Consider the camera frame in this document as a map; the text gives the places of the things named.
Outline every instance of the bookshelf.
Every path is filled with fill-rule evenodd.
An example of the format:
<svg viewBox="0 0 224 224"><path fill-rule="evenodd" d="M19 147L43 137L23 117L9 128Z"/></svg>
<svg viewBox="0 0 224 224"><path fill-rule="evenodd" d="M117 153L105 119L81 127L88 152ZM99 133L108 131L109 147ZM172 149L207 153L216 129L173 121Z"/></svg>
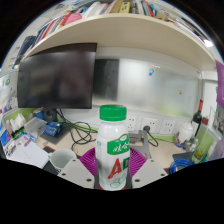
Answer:
<svg viewBox="0 0 224 224"><path fill-rule="evenodd" d="M40 41L25 58L51 47L80 42L97 42L98 47L155 51L199 70L213 70L215 66L206 47L172 23L139 14L120 13L92 16L68 24Z"/></svg>

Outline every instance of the bottle label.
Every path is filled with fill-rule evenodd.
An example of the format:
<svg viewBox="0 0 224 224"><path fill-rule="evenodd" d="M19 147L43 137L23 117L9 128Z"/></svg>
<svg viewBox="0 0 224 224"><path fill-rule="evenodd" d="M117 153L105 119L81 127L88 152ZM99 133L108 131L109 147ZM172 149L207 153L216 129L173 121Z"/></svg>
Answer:
<svg viewBox="0 0 224 224"><path fill-rule="evenodd" d="M129 150L129 136L127 134L107 143L107 153L110 155L119 155L128 152Z"/></svg>
<svg viewBox="0 0 224 224"><path fill-rule="evenodd" d="M194 121L192 121L192 126L193 126L193 136L195 136L195 133L196 133L196 131L198 129L199 124L194 122Z"/></svg>
<svg viewBox="0 0 224 224"><path fill-rule="evenodd" d="M129 136L107 141L99 134L95 146L99 172L99 185L104 190L121 190L126 184L130 159Z"/></svg>

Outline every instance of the table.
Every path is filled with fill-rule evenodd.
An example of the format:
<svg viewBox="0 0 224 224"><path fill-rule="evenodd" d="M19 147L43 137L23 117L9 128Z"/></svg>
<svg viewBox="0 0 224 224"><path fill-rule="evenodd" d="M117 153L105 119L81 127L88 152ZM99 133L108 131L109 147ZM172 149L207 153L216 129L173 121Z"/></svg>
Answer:
<svg viewBox="0 0 224 224"><path fill-rule="evenodd" d="M78 134L76 133L75 130L73 130L73 136L75 139L79 139ZM97 136L96 133L92 134L93 139L95 139ZM51 147L54 150L58 150L58 149L71 149L71 146L73 144L72 138L71 138L71 134L67 133L67 135L65 135L65 137L58 142L57 145L54 145L50 142L48 142L46 145L44 144L46 142L45 139L43 138L38 138L38 143L37 145L41 148L44 148L45 146ZM179 154L179 153L186 153L185 150L178 148L174 145L173 142L166 142L166 141L161 141L158 140L159 146L158 147L154 147L152 145L149 145L150 147L150 153L152 156L152 159L156 160L160 166L164 169L169 168L170 165L172 164L173 154ZM140 146L142 145L142 143L136 143L136 146ZM88 150L92 149L95 147L95 141L94 142L90 142L88 144L85 145L75 145L74 147L74 152L78 155L78 156L82 156L84 155Z"/></svg>

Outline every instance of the bottle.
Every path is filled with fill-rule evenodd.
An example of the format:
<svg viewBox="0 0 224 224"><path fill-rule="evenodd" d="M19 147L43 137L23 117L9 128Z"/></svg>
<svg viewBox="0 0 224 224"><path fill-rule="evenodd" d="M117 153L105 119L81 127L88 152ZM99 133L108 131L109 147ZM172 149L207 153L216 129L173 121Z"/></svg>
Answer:
<svg viewBox="0 0 224 224"><path fill-rule="evenodd" d="M127 109L121 105L100 107L102 120L96 138L99 189L125 189L130 158L129 135L124 120Z"/></svg>
<svg viewBox="0 0 224 224"><path fill-rule="evenodd" d="M224 157L224 137L215 146L215 149L209 155L208 161L221 159Z"/></svg>
<svg viewBox="0 0 224 224"><path fill-rule="evenodd" d="M214 155L216 145L217 145L217 142L214 141L213 144L210 146L210 148L208 150L208 153L206 154L205 158L201 162L207 162L207 161L213 160L212 156Z"/></svg>
<svg viewBox="0 0 224 224"><path fill-rule="evenodd" d="M200 131L198 132L198 146L192 155L192 162L195 164L204 162L204 158L208 153L210 146L214 143L214 138L208 132L208 119L203 118L200 126Z"/></svg>
<svg viewBox="0 0 224 224"><path fill-rule="evenodd" d="M201 125L201 121L202 121L202 115L201 115L202 106L203 106L203 100L200 100L198 111L194 114L193 119L192 119L192 125L193 125L193 128L194 128L194 132L193 132L194 136L197 136L198 130L199 130L200 125Z"/></svg>

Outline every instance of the black monitor screen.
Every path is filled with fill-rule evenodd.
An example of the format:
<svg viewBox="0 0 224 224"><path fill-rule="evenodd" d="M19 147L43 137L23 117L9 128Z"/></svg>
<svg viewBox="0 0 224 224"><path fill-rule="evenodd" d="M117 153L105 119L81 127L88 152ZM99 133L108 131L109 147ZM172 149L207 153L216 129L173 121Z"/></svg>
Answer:
<svg viewBox="0 0 224 224"><path fill-rule="evenodd" d="M69 44L21 62L19 108L92 108L96 43Z"/></svg>

